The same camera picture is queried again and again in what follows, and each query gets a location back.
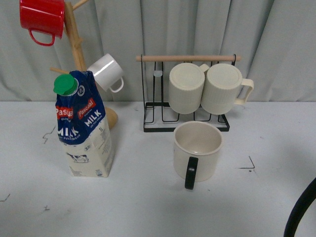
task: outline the gray curtain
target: gray curtain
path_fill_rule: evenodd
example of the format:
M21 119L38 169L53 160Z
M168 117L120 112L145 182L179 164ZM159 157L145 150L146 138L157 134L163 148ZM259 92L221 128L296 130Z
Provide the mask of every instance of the gray curtain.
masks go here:
M316 101L315 12L312 0L90 0L75 18L86 65L109 53L124 70L123 90L100 89L104 101L142 101L141 54L237 54L254 80L249 101ZM67 36L51 47L34 43L11 0L0 2L0 30L0 100L54 101L59 74L49 67L76 69ZM165 64L166 82L174 65ZM153 69L144 65L149 100Z

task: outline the table surface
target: table surface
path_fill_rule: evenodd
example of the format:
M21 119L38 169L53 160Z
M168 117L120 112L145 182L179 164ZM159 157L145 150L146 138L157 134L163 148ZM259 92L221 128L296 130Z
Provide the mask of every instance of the table surface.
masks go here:
M72 177L54 105L0 102L1 237L280 237L316 176L316 103L235 106L215 174L193 191L172 132L143 132L142 102L105 104L118 114L110 176ZM313 203L296 236L315 236L315 221Z

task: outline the ribbed cream mug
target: ribbed cream mug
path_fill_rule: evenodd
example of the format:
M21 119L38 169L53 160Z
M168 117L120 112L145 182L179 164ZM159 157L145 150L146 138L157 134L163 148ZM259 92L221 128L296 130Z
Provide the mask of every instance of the ribbed cream mug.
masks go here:
M240 86L249 86L242 99L237 98ZM253 80L242 78L240 70L235 66L226 63L216 64L206 73L201 105L211 114L223 115L231 110L234 104L245 104L253 87Z
M190 114L200 106L208 66L180 63L170 71L169 105L177 113Z

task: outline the wooden mug tree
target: wooden mug tree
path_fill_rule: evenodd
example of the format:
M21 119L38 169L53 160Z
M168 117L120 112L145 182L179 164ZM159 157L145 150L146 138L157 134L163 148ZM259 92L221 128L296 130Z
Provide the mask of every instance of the wooden mug tree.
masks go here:
M74 58L74 62L76 65L76 69L79 71L86 71L87 67L84 61L83 52L81 48L82 38L79 37L77 24L75 20L74 10L88 2L89 0L81 0L78 3L76 3L74 6L72 6L71 2L65 2L65 17L64 17L64 23L65 28L64 32L66 33L71 49L72 54ZM69 72L51 67L51 71L68 74ZM118 121L118 115L110 108L105 107L106 115L109 123L109 128L115 126L115 124Z

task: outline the mug handle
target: mug handle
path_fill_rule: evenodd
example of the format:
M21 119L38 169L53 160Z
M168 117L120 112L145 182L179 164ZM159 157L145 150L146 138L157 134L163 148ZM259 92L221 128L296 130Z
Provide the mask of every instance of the mug handle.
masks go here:
M110 88L111 92L117 93L117 92L119 92L120 90L122 90L122 88L123 88L123 86L124 86L123 77L120 78L120 82L121 82L121 85L120 85L120 87L119 87L118 89L113 90L112 88Z
M188 162L188 167L187 167L186 182L184 184L184 187L186 189L193 190L194 182L196 180L197 167L198 167L198 158L190 157L189 162Z
M250 80L250 79L242 79L241 85L242 85L242 86L249 86L249 88L248 88L248 90L247 90L247 92L246 92L246 96L245 96L243 99L237 98L237 99L235 100L234 103L235 103L236 105L243 105L243 104L245 104L245 103L247 102L247 99L248 99L250 93L251 93L252 90L253 90L253 80Z
M39 42L35 39L35 37L33 36L33 31L34 29L29 29L29 33L30 33L30 36L32 38L32 40L35 42L35 43L38 43L39 45L42 45L42 46L52 46L55 42L55 35L51 34L51 37L52 37L52 41L51 43L42 43L42 42Z
M199 68L202 70L202 72L206 73L210 67L204 63L201 66L199 66Z

